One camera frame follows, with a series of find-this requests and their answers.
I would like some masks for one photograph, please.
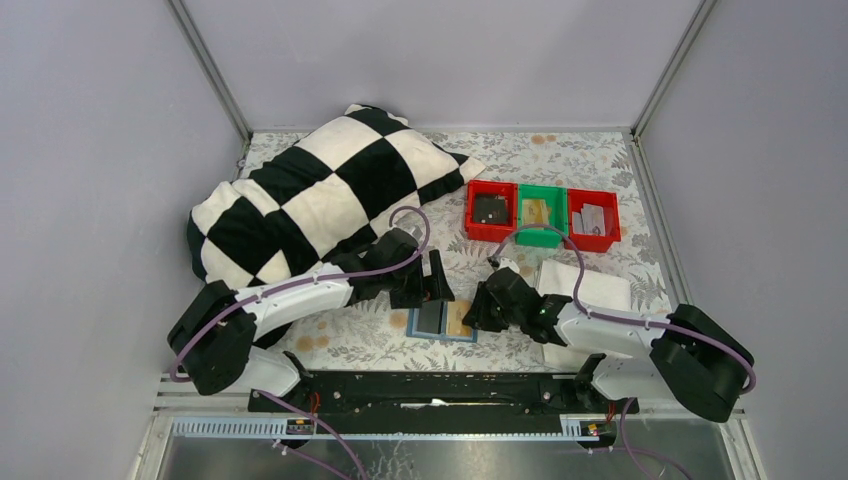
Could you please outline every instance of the floral tablecloth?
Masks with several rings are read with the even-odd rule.
[[[289,147],[305,133],[257,133],[242,175]],[[631,282],[632,309],[667,312],[668,296],[657,245],[620,133],[430,133],[448,151],[473,155],[487,167],[480,179],[557,185],[618,194],[620,243],[604,254],[586,253],[587,267]],[[463,230],[465,188],[424,206],[433,232],[431,245],[442,262],[457,300],[470,301],[477,282],[491,273],[485,258],[494,243],[468,240]],[[414,230],[414,214],[399,226]],[[505,254],[516,260],[532,285],[545,258],[577,265],[572,252],[511,245]],[[304,318],[293,324],[272,350],[294,352],[310,369],[547,371],[542,349],[520,333],[478,332],[477,343],[423,340],[406,336],[407,312],[391,310],[388,295],[342,310]]]

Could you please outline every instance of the black and white pillow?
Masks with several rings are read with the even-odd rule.
[[[433,201],[484,168],[401,117],[352,105],[192,209],[192,269],[230,288],[285,280],[372,243],[388,231],[394,209]]]

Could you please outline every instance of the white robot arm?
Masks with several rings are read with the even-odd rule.
[[[269,333],[282,333],[299,318],[374,298],[381,290],[390,290],[392,308],[454,300],[438,250],[430,251],[432,274],[427,277],[420,258],[384,275],[356,275],[395,265],[409,258],[416,248],[411,236],[393,229],[362,258],[343,255],[316,272],[279,284],[232,291],[223,282],[210,283],[174,326],[168,342],[175,353],[183,351],[211,319],[239,304],[240,308],[229,312],[189,349],[183,368],[203,395],[240,385],[282,397],[302,376],[310,374],[293,354],[272,354],[258,346]],[[673,398],[703,418],[727,420],[747,379],[745,369],[708,343],[657,328],[678,325],[695,331],[732,348],[753,364],[750,353],[703,312],[680,305],[668,316],[645,317],[591,306],[580,308],[568,296],[540,296],[524,282],[517,268],[510,266],[514,264],[499,261],[505,268],[478,284],[463,323],[490,332],[517,326],[537,342],[595,352],[574,379],[578,400],[592,411],[630,397]],[[630,324],[592,318],[605,314],[627,319]]]

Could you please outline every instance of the purple cable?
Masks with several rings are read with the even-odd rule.
[[[283,448],[284,455],[285,455],[285,453],[293,453],[296,456],[298,456],[298,457],[300,457],[304,460],[310,461],[310,462],[314,463],[315,465],[318,465],[319,467],[322,467],[325,470],[327,470],[331,473],[334,473],[337,477],[339,477],[343,480],[351,480],[350,477],[348,477],[344,473],[340,472],[336,467],[330,465],[327,462],[324,462],[323,460],[319,460],[319,459],[313,457],[312,455],[309,455],[308,453],[303,453],[296,448],[286,448],[285,446],[283,446],[282,448]]]
[[[424,240],[421,242],[421,245],[419,245],[418,249],[415,250],[415,253],[413,253],[406,260],[404,260],[400,263],[397,263],[395,265],[392,265],[391,267],[378,268],[377,270],[368,270],[368,271],[365,271],[365,272],[353,272],[353,273],[332,273],[332,274],[329,274],[329,275],[319,275],[317,278],[314,278],[314,279],[312,277],[305,277],[305,278],[301,278],[299,280],[294,280],[294,281],[291,281],[291,282],[288,282],[288,283],[284,283],[282,285],[278,285],[274,288],[269,288],[268,290],[263,292],[262,296],[268,297],[270,295],[280,293],[284,290],[288,290],[290,288],[298,287],[300,285],[306,285],[308,283],[312,283],[312,282],[315,282],[315,281],[340,280],[340,279],[348,279],[348,278],[361,278],[361,277],[370,277],[370,276],[374,276],[374,275],[383,275],[385,273],[390,273],[390,272],[394,272],[395,270],[399,270],[399,269],[409,265],[410,263],[414,262],[415,259],[420,257],[422,253],[424,253],[424,250],[427,248],[427,244],[430,243],[430,220],[427,219],[427,215],[425,215],[424,212],[420,208],[404,205],[404,206],[400,206],[400,207],[396,208],[392,212],[391,216],[389,216],[389,225],[390,226],[394,224],[395,215],[397,215],[398,212],[401,212],[403,210],[410,210],[410,211],[417,213],[421,217],[421,220],[424,221]],[[206,325],[204,325],[203,328],[201,328],[193,337],[191,337],[191,339],[185,344],[185,346],[182,348],[182,350],[180,350],[180,353],[177,354],[177,358],[174,360],[174,363],[171,365],[171,368],[168,370],[168,373],[171,377],[171,381],[178,382],[178,383],[185,383],[185,382],[191,381],[190,377],[178,377],[177,376],[177,369],[183,363],[183,360],[185,360],[185,357],[186,357],[186,355],[188,355],[188,352],[190,352],[191,349],[194,348],[195,345],[197,345],[197,343],[200,341],[200,339],[203,338],[204,335],[209,333],[209,331],[212,330],[218,324],[218,322],[220,322],[221,320],[226,318],[227,315],[229,315],[233,311],[235,311],[235,310],[237,310],[237,309],[239,309],[239,308],[241,308],[245,305],[248,305],[250,303],[255,302],[258,299],[259,299],[259,297],[257,295],[251,295],[250,297],[245,298],[244,300],[240,300],[240,301],[230,305],[229,307],[222,310],[221,313],[219,313],[218,315],[215,315],[215,317],[212,318],[212,320],[209,320],[209,322]],[[353,453],[353,450],[350,448],[350,446],[347,444],[347,442],[345,442],[342,439],[341,435],[339,435],[335,430],[333,430],[329,425],[327,425],[326,422],[324,422],[323,420],[319,420],[317,417],[312,416],[312,415],[310,415],[310,414],[308,414],[308,413],[306,413],[302,410],[299,410],[297,407],[290,405],[290,404],[278,399],[277,397],[271,395],[268,392],[264,392],[264,391],[260,390],[259,393],[261,393],[262,395],[265,395],[266,397],[268,397],[272,401],[278,403],[282,407],[284,407],[284,408],[286,408],[286,409],[288,409],[292,412],[295,412],[297,414],[304,415],[307,418],[311,419],[312,421],[316,422],[318,425],[321,425],[322,427],[324,427],[325,430],[327,430],[328,432],[330,432],[330,434],[332,434],[334,437],[336,437],[336,439],[339,441],[339,443],[342,445],[342,447],[344,447],[344,449],[347,451],[348,455],[350,455],[350,458],[353,460],[353,462],[356,464],[356,468],[359,470],[359,475],[362,478],[362,480],[368,480],[368,474],[365,472],[365,466],[362,465],[362,462],[359,460],[359,458],[357,458],[356,454]]]
[[[618,422],[621,424],[621,441],[622,443],[624,443],[624,449],[627,450],[627,454],[630,455],[630,459],[633,460],[633,463],[635,463],[637,467],[639,467],[639,470],[642,470],[642,473],[644,473],[645,476],[647,476],[648,478],[652,480],[657,480],[657,477],[655,477],[654,474],[649,472],[648,469],[645,468],[644,465],[642,465],[642,462],[640,462],[639,459],[636,458],[636,452],[634,452],[633,449],[630,447],[630,442],[627,440],[627,432],[624,430],[624,418],[627,416],[627,411],[630,410],[630,405],[633,405],[634,400],[636,400],[636,397],[628,398],[627,403],[624,404],[624,410],[621,411],[621,420],[619,420]],[[689,472],[677,465],[675,466],[681,472],[683,472],[683,475],[686,475],[686,478],[689,478],[690,480],[692,479],[692,475],[688,474]]]
[[[673,466],[674,468],[676,468],[688,480],[694,480],[695,479],[695,477],[692,475],[692,473],[689,472],[689,470],[686,470],[686,468],[683,465],[677,463],[675,460],[673,460],[669,457],[666,457],[665,455],[663,455],[661,453],[653,452],[651,450],[645,450],[645,449],[642,449],[642,448],[631,448],[630,451],[635,453],[636,455],[644,455],[646,457],[651,457],[658,462],[667,463],[667,464]],[[560,452],[560,453],[564,454],[564,455],[588,455],[589,454],[589,452],[587,450],[568,450],[568,451]],[[614,450],[614,449],[610,450],[608,448],[592,449],[592,455],[599,454],[599,453],[627,453],[628,455],[630,454],[630,452],[627,452],[625,450]]]
[[[268,400],[271,400],[272,402],[276,403],[277,405],[285,408],[286,410],[293,412],[293,413],[296,413],[298,415],[303,415],[304,417],[312,420],[316,424],[324,427],[324,430],[330,432],[330,435],[336,437],[336,440],[339,441],[339,444],[341,444],[342,448],[344,448],[345,451],[347,451],[347,454],[350,456],[350,458],[353,459],[353,463],[356,464],[356,469],[359,470],[360,478],[362,480],[368,480],[368,473],[366,473],[365,465],[363,465],[362,461],[359,459],[359,457],[357,457],[356,454],[353,453],[353,449],[350,448],[350,445],[348,445],[347,442],[345,442],[342,439],[342,436],[339,435],[339,432],[335,431],[333,429],[333,427],[331,427],[330,425],[327,424],[327,422],[325,422],[324,420],[321,420],[320,418],[316,417],[315,415],[312,415],[311,413],[305,412],[305,411],[295,407],[294,405],[286,402],[282,398],[277,398],[274,395],[272,395],[268,392],[265,392],[263,390],[257,390],[257,391],[259,392],[260,395],[264,396]]]
[[[629,319],[629,318],[617,317],[615,315],[607,315],[605,313],[598,313],[598,312],[592,312],[591,314],[589,314],[589,311],[586,309],[586,307],[583,306],[582,303],[580,303],[580,300],[577,298],[577,291],[580,289],[580,283],[583,282],[583,274],[586,272],[586,264],[583,261],[583,254],[580,253],[580,250],[577,248],[577,245],[575,245],[574,242],[571,241],[570,238],[568,238],[568,234],[563,232],[562,230],[560,230],[558,228],[552,227],[552,226],[544,224],[544,223],[532,223],[532,224],[523,225],[521,227],[518,227],[517,229],[515,229],[515,231],[510,233],[501,242],[500,245],[498,245],[498,248],[495,250],[495,253],[494,253],[493,256],[497,257],[498,255],[500,255],[500,253],[506,247],[506,242],[509,241],[510,238],[512,238],[516,233],[518,233],[522,230],[528,229],[528,228],[546,228],[548,230],[552,230],[552,231],[558,233],[562,237],[562,239],[565,240],[565,242],[568,244],[568,246],[571,247],[572,250],[574,250],[574,253],[577,255],[577,263],[580,264],[580,273],[577,275],[577,282],[574,283],[574,292],[572,294],[572,297],[574,299],[574,306],[577,307],[578,310],[585,313],[590,318],[598,318],[598,319],[601,319],[601,320],[620,323],[620,324],[623,324],[623,325],[630,325],[630,326],[634,326],[634,327],[649,327],[649,328],[661,328],[661,329],[665,329],[665,330],[671,330],[672,332],[677,332],[677,333],[680,333],[682,335],[686,335],[689,338],[692,338],[692,339],[698,340],[700,342],[706,343],[707,345],[715,347],[715,348],[721,350],[722,352],[726,353],[728,356],[733,358],[733,360],[737,361],[740,365],[742,365],[742,368],[745,369],[745,373],[748,375],[748,385],[746,385],[745,388],[742,389],[742,392],[741,392],[742,394],[750,392],[757,385],[757,375],[754,373],[754,367],[750,363],[748,363],[747,360],[745,360],[745,357],[743,357],[738,352],[736,352],[736,350],[733,350],[732,348],[730,348],[727,345],[719,342],[718,340],[714,340],[714,339],[712,339],[712,338],[710,338],[710,337],[708,337],[704,334],[701,334],[701,333],[696,332],[694,330],[689,330],[688,328],[683,328],[683,327],[680,327],[680,326],[677,326],[677,325],[671,325],[671,324],[666,324],[666,323],[658,323],[658,322],[647,322],[646,323],[646,322],[642,322],[642,321],[639,321],[639,320],[632,320],[632,319]]]

